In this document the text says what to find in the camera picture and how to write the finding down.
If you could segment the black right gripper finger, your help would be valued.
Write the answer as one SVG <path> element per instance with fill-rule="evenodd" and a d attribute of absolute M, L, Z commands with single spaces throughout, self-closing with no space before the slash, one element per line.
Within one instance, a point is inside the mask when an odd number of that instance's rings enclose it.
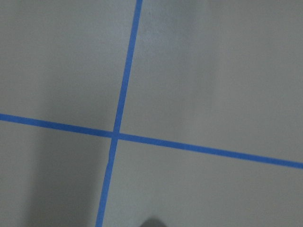
<path fill-rule="evenodd" d="M 140 227 L 166 227 L 166 225 L 157 218 L 149 218 L 145 220 Z"/>

